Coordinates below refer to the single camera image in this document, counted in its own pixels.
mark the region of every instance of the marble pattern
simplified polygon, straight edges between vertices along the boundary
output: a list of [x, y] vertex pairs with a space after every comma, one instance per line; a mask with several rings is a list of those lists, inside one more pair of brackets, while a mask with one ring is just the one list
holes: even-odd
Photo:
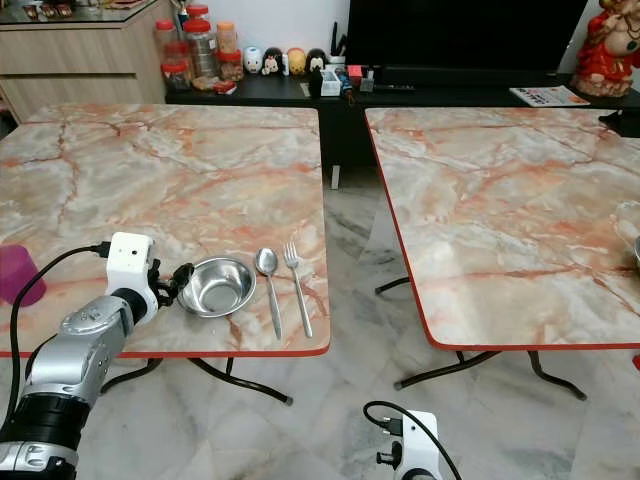
[[[293, 395], [293, 405], [169, 359], [98, 400], [83, 431], [79, 479], [391, 480], [375, 452], [389, 451], [392, 439], [361, 413], [374, 399], [433, 412], [465, 480], [640, 478], [640, 374], [632, 352], [541, 354], [550, 373], [589, 394], [586, 402], [540, 381], [518, 352], [395, 391], [402, 376], [455, 356], [429, 346], [407, 285], [373, 294], [374, 286], [406, 275], [376, 172], [345, 171], [341, 189], [326, 190], [324, 203], [329, 352], [238, 359], [234, 366], [241, 377]], [[117, 360], [109, 375], [142, 364]], [[0, 359], [0, 405], [10, 370]], [[452, 478], [442, 462], [440, 472]]]
[[434, 344], [640, 345], [640, 140], [605, 113], [367, 110]]
[[[329, 346], [318, 117], [310, 109], [62, 105], [41, 110], [0, 143], [0, 243], [25, 245], [43, 266], [115, 231], [156, 242], [161, 272], [211, 255], [253, 266], [294, 240], [313, 327], [305, 336], [291, 271], [274, 276], [283, 339], [274, 335], [266, 280], [242, 310], [200, 319], [177, 302], [137, 328], [125, 355], [300, 354]], [[101, 295], [105, 262], [83, 254], [46, 277], [48, 291], [20, 317], [23, 353], [61, 319]], [[0, 304], [8, 331], [10, 305]], [[0, 336], [0, 351], [9, 350]]]

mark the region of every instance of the glass jar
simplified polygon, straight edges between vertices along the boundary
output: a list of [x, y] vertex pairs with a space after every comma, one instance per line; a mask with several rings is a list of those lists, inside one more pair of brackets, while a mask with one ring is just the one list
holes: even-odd
[[223, 80], [233, 80], [237, 82], [244, 77], [241, 50], [236, 50], [234, 53], [222, 53], [218, 51], [218, 63], [220, 64], [220, 76]]
[[170, 18], [161, 18], [156, 21], [156, 45], [158, 52], [163, 55], [164, 46], [178, 40], [178, 31]]
[[209, 19], [209, 7], [207, 7], [206, 5], [199, 5], [199, 4], [191, 4], [187, 6], [187, 15], [189, 15], [189, 20], [206, 20], [207, 22], [210, 21]]
[[232, 54], [238, 49], [236, 27], [232, 22], [218, 22], [216, 37], [219, 52]]
[[191, 73], [186, 61], [163, 63], [162, 78], [169, 92], [184, 92], [191, 89]]
[[218, 62], [213, 55], [215, 41], [211, 24], [206, 20], [187, 20], [184, 31], [189, 43], [189, 55], [195, 78], [213, 78], [218, 75]]
[[189, 73], [193, 78], [193, 65], [191, 65], [191, 57], [189, 56], [189, 44], [187, 42], [171, 42], [164, 46], [164, 55], [162, 63], [180, 63], [187, 62]]

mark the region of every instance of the purple cup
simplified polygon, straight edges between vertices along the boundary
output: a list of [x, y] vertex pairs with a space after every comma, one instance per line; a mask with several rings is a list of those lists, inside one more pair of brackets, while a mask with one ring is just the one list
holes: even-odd
[[[0, 246], [0, 297], [13, 304], [20, 290], [38, 273], [29, 251], [22, 245]], [[22, 299], [21, 307], [32, 305], [47, 290], [44, 280], [38, 280]]]

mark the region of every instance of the wooden cabinet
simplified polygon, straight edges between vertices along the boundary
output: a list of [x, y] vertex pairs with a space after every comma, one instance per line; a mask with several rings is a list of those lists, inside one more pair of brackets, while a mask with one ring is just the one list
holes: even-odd
[[152, 0], [121, 22], [0, 25], [0, 92], [18, 121], [63, 102], [164, 103]]

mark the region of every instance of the black metal table leg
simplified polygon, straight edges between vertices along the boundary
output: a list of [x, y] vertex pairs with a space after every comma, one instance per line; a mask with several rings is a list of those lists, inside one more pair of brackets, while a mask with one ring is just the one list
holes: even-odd
[[216, 377], [223, 382], [230, 383], [232, 385], [236, 385], [238, 387], [249, 388], [251, 390], [255, 390], [260, 393], [264, 393], [265, 395], [269, 395], [276, 400], [280, 400], [282, 403], [287, 405], [291, 405], [293, 403], [293, 398], [285, 395], [284, 393], [280, 393], [277, 390], [274, 390], [271, 387], [267, 387], [266, 385], [262, 385], [260, 383], [251, 382], [249, 380], [243, 380], [242, 378], [237, 378], [231, 375], [231, 368], [233, 367], [233, 358], [229, 358], [227, 360], [226, 371], [222, 372], [215, 367], [212, 367], [207, 362], [205, 362], [201, 358], [189, 358], [191, 363], [193, 363], [196, 367], [201, 368], [209, 375]]
[[393, 282], [385, 283], [381, 287], [375, 289], [376, 295], [384, 292], [385, 290], [389, 290], [390, 288], [397, 287], [398, 285], [402, 285], [403, 283], [409, 283], [411, 280], [409, 277], [402, 277], [398, 280], [394, 280]]
[[105, 383], [100, 389], [100, 395], [104, 395], [119, 383], [126, 382], [127, 380], [133, 380], [134, 378], [138, 378], [142, 375], [146, 375], [149, 372], [153, 372], [156, 368], [158, 368], [158, 365], [160, 365], [160, 363], [162, 363], [162, 358], [147, 359], [146, 367], [134, 370], [133, 372], [125, 373], [124, 375], [119, 375]]
[[482, 363], [486, 360], [489, 360], [491, 357], [495, 357], [499, 353], [502, 352], [483, 352], [475, 357], [471, 357], [468, 360], [460, 360], [459, 363], [455, 365], [449, 365], [448, 367], [436, 368], [435, 370], [430, 370], [428, 372], [419, 373], [418, 375], [414, 375], [413, 377], [407, 378], [405, 380], [401, 380], [393, 384], [396, 390], [402, 390], [405, 387], [409, 387], [416, 383], [422, 382], [424, 380], [429, 380], [430, 378], [441, 377], [443, 375], [448, 375], [450, 373], [459, 372], [461, 370], [466, 370], [467, 368], [471, 368], [479, 363]]
[[542, 370], [542, 365], [540, 364], [540, 355], [537, 351], [533, 350], [528, 351], [527, 353], [529, 354], [529, 358], [531, 359], [531, 368], [533, 368], [533, 371], [537, 376], [547, 382], [554, 383], [556, 385], [560, 385], [561, 387], [569, 389], [571, 393], [573, 393], [579, 400], [584, 401], [587, 399], [587, 395], [573, 383], [567, 380], [563, 380], [562, 378], [554, 377], [553, 375], [549, 375], [548, 373], [544, 372]]

